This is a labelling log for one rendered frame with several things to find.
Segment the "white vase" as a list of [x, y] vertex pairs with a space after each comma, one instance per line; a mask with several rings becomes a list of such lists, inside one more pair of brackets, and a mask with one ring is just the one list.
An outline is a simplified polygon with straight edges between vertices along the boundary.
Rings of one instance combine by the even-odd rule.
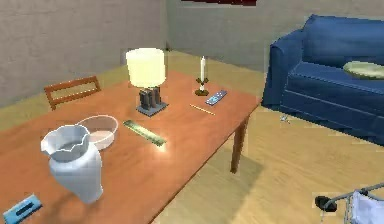
[[41, 152], [49, 156], [49, 168], [56, 181], [83, 203], [97, 201], [103, 193], [102, 160], [82, 125], [63, 125], [41, 140]]

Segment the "white candle in holder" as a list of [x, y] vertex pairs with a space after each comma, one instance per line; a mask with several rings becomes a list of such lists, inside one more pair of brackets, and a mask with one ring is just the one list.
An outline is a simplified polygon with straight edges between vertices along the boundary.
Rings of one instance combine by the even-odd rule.
[[200, 77], [196, 79], [196, 82], [200, 87], [195, 91], [197, 96], [207, 96], [209, 92], [205, 89], [205, 84], [208, 82], [208, 78], [205, 76], [206, 59], [204, 56], [200, 60]]

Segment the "yellow pencil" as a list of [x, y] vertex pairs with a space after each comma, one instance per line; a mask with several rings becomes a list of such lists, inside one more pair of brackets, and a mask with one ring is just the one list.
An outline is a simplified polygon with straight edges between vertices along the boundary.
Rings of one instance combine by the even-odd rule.
[[196, 106], [196, 105], [193, 105], [193, 104], [189, 104], [189, 106], [191, 106], [192, 108], [197, 109], [197, 110], [199, 110], [199, 111], [202, 111], [202, 112], [204, 112], [204, 113], [207, 113], [207, 114], [210, 114], [210, 115], [213, 115], [213, 116], [216, 115], [215, 113], [213, 113], [213, 112], [211, 112], [211, 111], [208, 111], [208, 110], [206, 110], [206, 109], [204, 109], [204, 108], [201, 108], [201, 107], [199, 107], [199, 106]]

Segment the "brown wooden chair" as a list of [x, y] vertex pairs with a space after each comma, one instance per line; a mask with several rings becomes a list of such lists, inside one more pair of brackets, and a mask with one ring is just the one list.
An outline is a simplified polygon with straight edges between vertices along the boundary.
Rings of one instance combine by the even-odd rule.
[[[89, 83], [94, 84], [93, 89], [86, 90], [86, 91], [79, 92], [79, 93], [70, 94], [68, 96], [63, 96], [63, 97], [59, 97], [59, 98], [54, 98], [52, 96], [53, 92], [64, 90], [64, 89], [69, 89], [69, 88], [73, 88], [76, 86], [85, 85], [85, 84], [89, 84]], [[100, 92], [100, 91], [101, 91], [101, 87], [100, 87], [99, 81], [98, 81], [96, 76], [84, 77], [84, 78], [75, 79], [75, 80], [71, 80], [71, 81], [61, 82], [58, 84], [52, 84], [52, 85], [46, 86], [44, 88], [44, 92], [46, 94], [50, 108], [52, 110], [55, 110], [59, 104], [78, 100], [78, 99], [84, 98], [86, 96], [90, 96], [90, 95], [97, 93], [97, 92]]]

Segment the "white bowl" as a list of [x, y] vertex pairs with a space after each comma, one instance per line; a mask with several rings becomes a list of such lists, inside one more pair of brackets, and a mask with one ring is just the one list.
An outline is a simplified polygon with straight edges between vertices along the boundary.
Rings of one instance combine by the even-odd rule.
[[78, 122], [90, 132], [90, 142], [98, 150], [108, 148], [115, 140], [115, 135], [119, 127], [117, 119], [110, 115], [95, 115], [87, 117]]

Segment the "green flat ruler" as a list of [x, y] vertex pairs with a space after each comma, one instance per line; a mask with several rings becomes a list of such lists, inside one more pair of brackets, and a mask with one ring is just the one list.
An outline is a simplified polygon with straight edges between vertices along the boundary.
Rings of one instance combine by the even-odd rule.
[[161, 147], [166, 143], [166, 140], [164, 138], [139, 125], [133, 120], [126, 120], [123, 122], [123, 125], [158, 147]]

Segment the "blue sofa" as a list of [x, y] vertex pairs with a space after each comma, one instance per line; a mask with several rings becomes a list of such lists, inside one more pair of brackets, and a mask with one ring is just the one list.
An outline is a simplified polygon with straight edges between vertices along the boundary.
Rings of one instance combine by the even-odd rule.
[[351, 61], [384, 66], [384, 21], [313, 14], [270, 45], [262, 105], [384, 146], [384, 80]]

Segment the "pale green round cushion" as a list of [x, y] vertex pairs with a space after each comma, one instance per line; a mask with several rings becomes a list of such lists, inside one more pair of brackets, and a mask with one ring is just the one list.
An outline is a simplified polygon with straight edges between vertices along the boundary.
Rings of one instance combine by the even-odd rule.
[[343, 70], [359, 79], [384, 80], [384, 66], [375, 63], [351, 61], [343, 66]]

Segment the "light blue tissue box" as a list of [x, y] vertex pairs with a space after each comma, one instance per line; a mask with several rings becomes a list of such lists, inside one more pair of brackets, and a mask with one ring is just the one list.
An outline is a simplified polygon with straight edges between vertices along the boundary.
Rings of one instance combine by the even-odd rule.
[[3, 213], [5, 224], [20, 224], [41, 207], [41, 201], [32, 194]]

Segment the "cream shade table lamp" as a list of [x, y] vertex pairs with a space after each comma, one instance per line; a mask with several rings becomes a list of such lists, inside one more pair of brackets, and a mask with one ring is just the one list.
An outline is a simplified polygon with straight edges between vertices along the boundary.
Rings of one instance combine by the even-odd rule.
[[139, 89], [137, 110], [148, 117], [163, 110], [167, 106], [160, 93], [160, 85], [166, 80], [164, 52], [158, 48], [129, 50], [126, 64], [131, 85]]

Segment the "brown wooden table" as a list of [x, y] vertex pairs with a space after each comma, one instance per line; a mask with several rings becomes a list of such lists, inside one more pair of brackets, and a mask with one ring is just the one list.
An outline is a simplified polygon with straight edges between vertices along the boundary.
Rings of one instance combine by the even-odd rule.
[[[241, 151], [247, 120], [259, 104], [256, 96], [231, 90], [208, 106], [196, 88], [193, 77], [170, 72], [161, 87], [167, 108], [146, 117], [136, 109], [137, 89], [123, 82], [0, 132], [0, 224], [3, 212], [31, 194], [43, 207], [25, 224], [149, 224], [229, 137]], [[85, 205], [50, 174], [40, 141], [61, 125], [98, 114], [133, 120], [166, 143], [157, 147], [119, 127], [102, 153], [103, 194]]]

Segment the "blue remote control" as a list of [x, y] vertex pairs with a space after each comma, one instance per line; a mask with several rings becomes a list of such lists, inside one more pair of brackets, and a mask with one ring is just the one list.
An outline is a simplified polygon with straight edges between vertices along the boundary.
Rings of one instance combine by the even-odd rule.
[[226, 90], [220, 90], [220, 91], [216, 92], [215, 94], [213, 94], [211, 97], [209, 97], [205, 101], [205, 103], [207, 105], [214, 106], [219, 101], [221, 101], [226, 95], [227, 95], [227, 91]]

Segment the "dark red framed picture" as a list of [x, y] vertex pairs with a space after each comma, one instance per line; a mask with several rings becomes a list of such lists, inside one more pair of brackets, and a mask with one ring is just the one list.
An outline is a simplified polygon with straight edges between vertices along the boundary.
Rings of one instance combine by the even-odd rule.
[[226, 5], [240, 5], [240, 6], [256, 6], [257, 0], [181, 0], [191, 2], [203, 2], [211, 4], [226, 4]]

